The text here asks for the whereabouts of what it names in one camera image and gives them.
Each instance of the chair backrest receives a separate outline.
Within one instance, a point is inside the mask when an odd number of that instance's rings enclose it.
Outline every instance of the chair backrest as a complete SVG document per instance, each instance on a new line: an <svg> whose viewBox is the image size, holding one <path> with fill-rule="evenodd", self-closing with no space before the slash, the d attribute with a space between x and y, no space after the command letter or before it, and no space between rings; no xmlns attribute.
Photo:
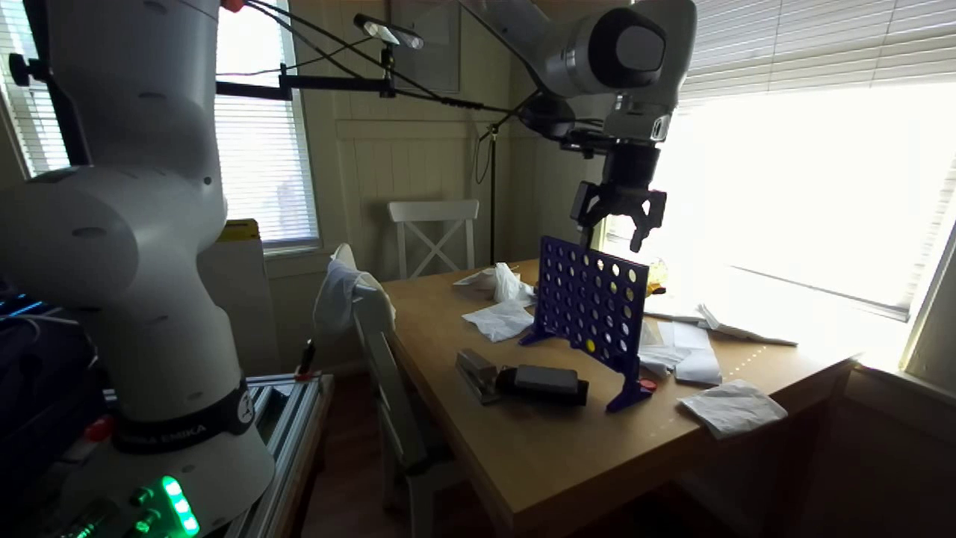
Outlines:
<svg viewBox="0 0 956 538"><path fill-rule="evenodd" d="M361 272L356 281L353 317L367 368L379 386L379 412L388 442L397 454L397 463L403 469L415 469L427 463L427 442L388 344L394 308L382 284L367 272Z"/></svg>
<svg viewBox="0 0 956 538"><path fill-rule="evenodd" d="M353 287L359 278L359 266L353 248L341 242L329 263L320 293L311 308L311 344L317 356L338 350L341 338L353 329Z"/></svg>
<svg viewBox="0 0 956 538"><path fill-rule="evenodd" d="M463 230L466 236L466 266L475 269L475 221L478 200L391 200L388 215L397 224L397 272L400 278L421 275L430 260L442 260L448 269L460 269L448 251L448 242ZM421 224L448 224L442 236L427 236ZM409 236L415 236L427 254L409 269Z"/></svg>

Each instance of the wooden table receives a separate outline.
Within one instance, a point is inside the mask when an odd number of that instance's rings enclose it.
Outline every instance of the wooden table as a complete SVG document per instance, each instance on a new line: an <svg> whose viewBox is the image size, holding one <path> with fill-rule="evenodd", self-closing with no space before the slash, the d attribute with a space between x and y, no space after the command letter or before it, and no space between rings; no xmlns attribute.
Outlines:
<svg viewBox="0 0 956 538"><path fill-rule="evenodd" d="M538 263L514 263L535 281ZM502 535L568 535L690 469L714 442L678 412L678 398L699 389L660 383L654 398L624 412L603 406L621 377L565 341L493 344L463 314L487 296L457 290L466 272L385 284L394 308L394 353L424 404L448 433L469 481ZM472 347L496 365L574 368L589 380L589 404L547 409L526 404L481 406L454 371L457 350ZM726 380L744 380L801 412L831 398L851 371L848 356L804 356L795 347L714 341Z"/></svg>

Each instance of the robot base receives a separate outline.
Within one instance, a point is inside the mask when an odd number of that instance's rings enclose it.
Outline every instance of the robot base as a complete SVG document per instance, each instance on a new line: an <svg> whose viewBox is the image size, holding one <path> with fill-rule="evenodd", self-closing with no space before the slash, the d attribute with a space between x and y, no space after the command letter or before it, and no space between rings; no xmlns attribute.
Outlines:
<svg viewBox="0 0 956 538"><path fill-rule="evenodd" d="M102 445L63 487L57 526L90 535L125 535L146 514L140 493L173 478L206 535L248 511L272 481L272 457L257 433L218 433L209 442L167 454L122 454Z"/></svg>

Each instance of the cable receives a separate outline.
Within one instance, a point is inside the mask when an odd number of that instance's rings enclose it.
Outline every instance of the cable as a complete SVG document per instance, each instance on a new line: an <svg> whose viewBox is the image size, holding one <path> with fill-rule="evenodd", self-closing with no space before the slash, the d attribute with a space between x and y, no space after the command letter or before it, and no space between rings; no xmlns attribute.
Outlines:
<svg viewBox="0 0 956 538"><path fill-rule="evenodd" d="M42 338L42 329L36 320L27 317L3 317L0 320L0 332L9 332L12 326L27 326L30 329L30 344L36 344Z"/></svg>
<svg viewBox="0 0 956 538"><path fill-rule="evenodd" d="M532 102L535 96L538 96L538 90L529 93L526 99L520 99L520 105L514 105L511 111L505 111L505 117L499 117L496 123L490 123L478 140L493 137L493 135L496 135L526 102Z"/></svg>
<svg viewBox="0 0 956 538"><path fill-rule="evenodd" d="M30 320L30 323L54 323L54 326L81 326L78 320L72 317L57 317L57 314L27 314L21 320Z"/></svg>
<svg viewBox="0 0 956 538"><path fill-rule="evenodd" d="M326 39L332 39L332 42L338 42L338 45L344 45L344 48L350 48L350 42L344 42L341 36L335 36L335 33L329 33L329 30L323 30L323 27L317 27L317 24L311 24L308 18L299 18L296 12L290 12L290 9L281 9L281 6L272 6L272 3L263 3L263 0L248 0L248 6L257 6L257 9L269 9L269 12L278 12L278 15L287 15L290 21L296 21L296 24L302 24L302 27L308 27L308 30L314 30L314 33L323 33ZM359 48L350 48L356 57L361 57L361 60L367 60L367 63L373 63L373 66L382 66L379 60L373 60L373 57L367 57L364 51L359 51ZM415 90L421 90L424 96L430 96L430 99L442 99L439 93L433 93L433 90L427 90L424 84L418 84L418 81L412 81L412 78L406 78L406 75L400 75L400 72L394 72L394 69L388 69L394 78L400 78L403 84L409 84L409 87L415 87Z"/></svg>
<svg viewBox="0 0 956 538"><path fill-rule="evenodd" d="M367 78L361 78L359 72L347 69L347 66L344 66L341 60L335 60L332 54L326 54L323 48L317 48L317 45L314 45L308 36L302 36L293 24L281 21L281 15L263 9L263 6L269 6L269 3L251 0L251 3L245 3L245 6L251 6L251 9L263 12L266 18L272 18L278 27L284 27L287 33L293 33L299 42L305 42L311 51L317 51L320 57L326 57L326 60L329 60L332 66L338 66L341 72L347 72L347 75L353 75L353 78L359 78L359 81L367 81Z"/></svg>
<svg viewBox="0 0 956 538"><path fill-rule="evenodd" d="M421 96L421 93L397 90L397 96L430 99L430 102L442 102L442 105L451 105L451 108L469 108L469 111L499 111L499 114L508 114L508 108L490 108L490 105L481 105L481 102L466 102L466 99L439 96L439 93L433 93L430 87L418 84L415 78L406 78L403 72L388 69L388 66L382 66L379 60L367 57L364 51L359 51L356 45L344 42L341 36L335 36L335 33L311 24L308 18L293 15L290 9L281 9L281 6L272 6L272 3L263 3L263 0L248 0L248 6L269 9L269 12L275 12L275 15L287 15L290 21L296 21L296 24L302 24L302 27L308 27L308 30L314 30L314 33L338 42L341 48L353 51L356 57L361 57L361 60L385 69L385 72L394 75L397 81L403 81L403 84L409 84L409 87L415 87L415 90L424 93L424 96Z"/></svg>
<svg viewBox="0 0 956 538"><path fill-rule="evenodd" d="M338 57L338 54L344 54L344 51L350 51L350 48L335 48L335 51L329 51L326 57L311 57L311 60L302 60L302 63L287 66L287 69L305 69L305 66L323 63L323 60L329 60L329 57ZM272 75L272 72L281 72L281 69L215 72L215 75L218 75L218 78L257 78L257 75Z"/></svg>

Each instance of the small black object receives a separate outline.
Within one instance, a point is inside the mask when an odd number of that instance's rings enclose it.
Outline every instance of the small black object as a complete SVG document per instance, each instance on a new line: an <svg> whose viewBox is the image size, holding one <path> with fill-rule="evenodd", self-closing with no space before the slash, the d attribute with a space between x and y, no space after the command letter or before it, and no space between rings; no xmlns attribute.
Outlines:
<svg viewBox="0 0 956 538"><path fill-rule="evenodd" d="M48 66L42 60L27 60L24 54L9 54L6 69L18 87L30 87L30 78L48 81Z"/></svg>
<svg viewBox="0 0 956 538"><path fill-rule="evenodd" d="M517 374L517 368L499 371L499 377L496 377L499 395L532 401L532 404L550 404L550 406L586 406L589 404L589 383L586 380L577 380L574 395L562 395L562 392L520 389L520 386L514 386L514 374Z"/></svg>
<svg viewBox="0 0 956 538"><path fill-rule="evenodd" d="M296 380L305 383L311 380L311 365L317 362L317 344L308 338L305 347L302 347L302 359L299 359L299 368L296 368Z"/></svg>
<svg viewBox="0 0 956 538"><path fill-rule="evenodd" d="M469 392L475 395L475 401L481 406L490 406L499 401L499 389L496 389L496 377L499 368L490 365L484 356L478 356L475 350L460 350L457 353L457 371L463 374Z"/></svg>

